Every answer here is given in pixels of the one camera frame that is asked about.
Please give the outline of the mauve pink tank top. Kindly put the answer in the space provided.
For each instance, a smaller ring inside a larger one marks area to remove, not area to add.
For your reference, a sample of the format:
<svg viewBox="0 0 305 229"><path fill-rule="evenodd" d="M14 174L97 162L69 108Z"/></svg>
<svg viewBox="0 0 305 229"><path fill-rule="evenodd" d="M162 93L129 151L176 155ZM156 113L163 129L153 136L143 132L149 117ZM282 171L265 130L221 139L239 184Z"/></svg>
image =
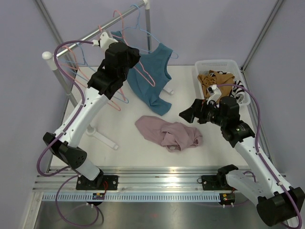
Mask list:
<svg viewBox="0 0 305 229"><path fill-rule="evenodd" d="M170 123L156 116L144 115L135 126L144 139L166 148L169 152L201 146L202 133L195 127L179 122Z"/></svg>

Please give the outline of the mustard tank top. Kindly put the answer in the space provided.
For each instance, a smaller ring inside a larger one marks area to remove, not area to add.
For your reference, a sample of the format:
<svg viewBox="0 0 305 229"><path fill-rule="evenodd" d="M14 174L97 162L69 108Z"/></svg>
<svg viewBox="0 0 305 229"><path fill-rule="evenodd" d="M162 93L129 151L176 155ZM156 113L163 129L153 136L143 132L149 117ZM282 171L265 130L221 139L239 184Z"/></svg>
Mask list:
<svg viewBox="0 0 305 229"><path fill-rule="evenodd" d="M198 74L197 79L201 85L204 98L209 98L208 87L216 84L234 84L235 76L232 73L209 70L208 75Z"/></svg>

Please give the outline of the black white striped tank top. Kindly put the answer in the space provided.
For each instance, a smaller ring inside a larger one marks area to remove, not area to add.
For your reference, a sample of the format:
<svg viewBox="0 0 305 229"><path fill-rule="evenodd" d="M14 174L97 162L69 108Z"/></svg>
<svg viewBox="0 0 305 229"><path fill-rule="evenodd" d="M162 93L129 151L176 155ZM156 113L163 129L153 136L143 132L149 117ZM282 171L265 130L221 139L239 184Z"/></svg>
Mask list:
<svg viewBox="0 0 305 229"><path fill-rule="evenodd" d="M216 80L215 84L223 85L223 84L233 84L233 86L221 86L219 87L222 97L229 96L233 97L237 100L239 104L244 101L245 91L242 88L237 87L241 86L244 87L240 80L235 80L235 76L230 72L222 72L222 71L209 71L209 75Z"/></svg>

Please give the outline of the grey tank top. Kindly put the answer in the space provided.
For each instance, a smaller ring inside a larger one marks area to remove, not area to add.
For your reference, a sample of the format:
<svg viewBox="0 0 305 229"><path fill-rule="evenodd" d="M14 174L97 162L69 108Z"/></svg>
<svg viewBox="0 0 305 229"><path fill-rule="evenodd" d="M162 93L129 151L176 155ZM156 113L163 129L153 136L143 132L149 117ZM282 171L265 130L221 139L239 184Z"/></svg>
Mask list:
<svg viewBox="0 0 305 229"><path fill-rule="evenodd" d="M209 70L207 70L207 71L199 71L199 74L208 75L209 74Z"/></svg>

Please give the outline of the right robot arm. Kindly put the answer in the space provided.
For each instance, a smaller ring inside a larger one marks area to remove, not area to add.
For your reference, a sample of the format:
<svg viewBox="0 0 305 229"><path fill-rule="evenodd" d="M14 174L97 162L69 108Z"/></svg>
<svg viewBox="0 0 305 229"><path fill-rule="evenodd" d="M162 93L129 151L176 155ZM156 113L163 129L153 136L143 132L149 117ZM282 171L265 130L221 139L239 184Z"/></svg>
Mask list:
<svg viewBox="0 0 305 229"><path fill-rule="evenodd" d="M179 113L188 123L212 123L221 129L223 138L247 162L257 182L234 168L225 173L227 185L240 191L255 206L261 220L269 227L282 223L288 229L303 227L300 211L305 193L292 185L277 171L255 140L251 127L240 119L235 98L223 97L219 105L195 99L188 109Z"/></svg>

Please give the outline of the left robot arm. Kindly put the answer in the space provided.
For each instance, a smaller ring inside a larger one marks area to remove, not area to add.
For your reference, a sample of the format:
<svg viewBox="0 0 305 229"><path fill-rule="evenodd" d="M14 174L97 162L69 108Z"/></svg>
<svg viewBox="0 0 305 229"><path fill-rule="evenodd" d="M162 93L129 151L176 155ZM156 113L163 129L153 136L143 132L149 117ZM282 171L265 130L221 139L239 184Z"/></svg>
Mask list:
<svg viewBox="0 0 305 229"><path fill-rule="evenodd" d="M123 42L113 42L105 50L105 58L88 81L81 101L66 122L55 133L46 132L46 149L79 174L78 190L99 190L103 184L103 171L79 148L87 127L114 94L123 86L130 69L140 60L140 52Z"/></svg>

